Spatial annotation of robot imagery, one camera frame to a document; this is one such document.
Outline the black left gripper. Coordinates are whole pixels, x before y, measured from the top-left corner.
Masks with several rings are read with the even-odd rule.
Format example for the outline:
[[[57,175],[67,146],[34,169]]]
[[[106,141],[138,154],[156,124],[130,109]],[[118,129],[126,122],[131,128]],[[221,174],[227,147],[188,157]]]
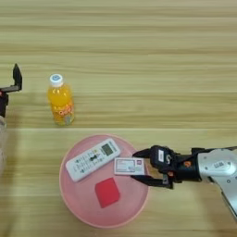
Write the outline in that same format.
[[[18,92],[22,89],[22,75],[18,65],[13,68],[14,85],[6,88],[0,88],[0,116],[6,116],[6,107],[8,105],[8,94]]]

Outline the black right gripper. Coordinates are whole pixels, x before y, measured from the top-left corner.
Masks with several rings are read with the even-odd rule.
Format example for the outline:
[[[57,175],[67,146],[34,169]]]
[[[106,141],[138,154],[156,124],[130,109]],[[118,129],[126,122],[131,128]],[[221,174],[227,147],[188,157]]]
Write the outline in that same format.
[[[149,158],[151,149],[146,148],[135,152],[132,156]],[[155,179],[149,175],[131,175],[133,179],[147,186],[171,189],[174,182],[200,181],[197,156],[177,155],[168,156],[168,180]]]

